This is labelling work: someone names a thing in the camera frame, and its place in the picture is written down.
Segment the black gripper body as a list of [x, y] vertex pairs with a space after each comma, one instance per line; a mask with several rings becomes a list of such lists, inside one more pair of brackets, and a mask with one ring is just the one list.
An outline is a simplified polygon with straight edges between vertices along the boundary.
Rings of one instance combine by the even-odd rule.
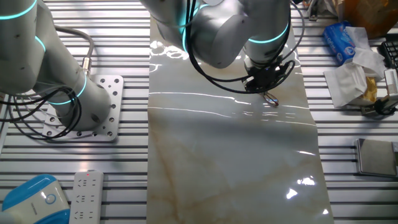
[[285, 67], [273, 65], [264, 69], [251, 67], [248, 70], [249, 78], [243, 81], [246, 91], [255, 92], [271, 90], [280, 85], [285, 78]]

